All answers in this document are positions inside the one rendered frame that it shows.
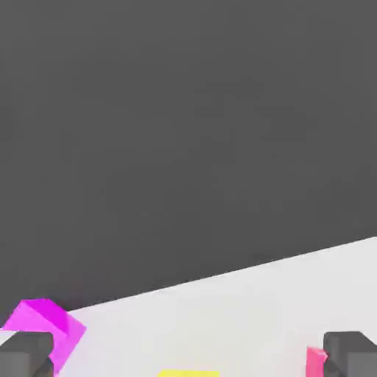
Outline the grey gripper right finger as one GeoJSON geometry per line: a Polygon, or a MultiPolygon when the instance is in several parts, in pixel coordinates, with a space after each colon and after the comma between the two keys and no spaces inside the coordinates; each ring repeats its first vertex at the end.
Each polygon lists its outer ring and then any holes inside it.
{"type": "Polygon", "coordinates": [[[324,377],[377,377],[377,344],[360,331],[326,332],[324,377]]]}

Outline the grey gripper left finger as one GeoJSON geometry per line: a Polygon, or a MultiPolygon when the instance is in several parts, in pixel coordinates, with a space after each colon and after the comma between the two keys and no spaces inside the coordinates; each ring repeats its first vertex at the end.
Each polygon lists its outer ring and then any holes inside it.
{"type": "Polygon", "coordinates": [[[0,377],[54,377],[49,332],[18,331],[0,345],[0,377]]]}

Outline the small pink cube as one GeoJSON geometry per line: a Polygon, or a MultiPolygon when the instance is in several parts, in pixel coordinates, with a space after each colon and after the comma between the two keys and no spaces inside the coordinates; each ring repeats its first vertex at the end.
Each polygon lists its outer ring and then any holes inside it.
{"type": "Polygon", "coordinates": [[[324,377],[324,364],[327,358],[323,349],[307,347],[305,377],[324,377]]]}

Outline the small yellow cube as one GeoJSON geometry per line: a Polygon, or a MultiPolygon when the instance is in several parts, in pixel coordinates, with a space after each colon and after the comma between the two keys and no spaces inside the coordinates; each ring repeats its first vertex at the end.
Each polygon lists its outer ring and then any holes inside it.
{"type": "Polygon", "coordinates": [[[219,371],[207,370],[162,370],[158,377],[219,377],[219,371]]]}

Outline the large magenta box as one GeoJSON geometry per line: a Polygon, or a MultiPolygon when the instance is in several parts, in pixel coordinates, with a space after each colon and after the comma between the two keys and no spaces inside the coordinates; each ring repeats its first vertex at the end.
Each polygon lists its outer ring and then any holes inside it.
{"type": "Polygon", "coordinates": [[[39,331],[53,336],[54,347],[50,359],[54,377],[67,362],[86,332],[86,327],[50,299],[21,300],[5,321],[2,331],[39,331]]]}

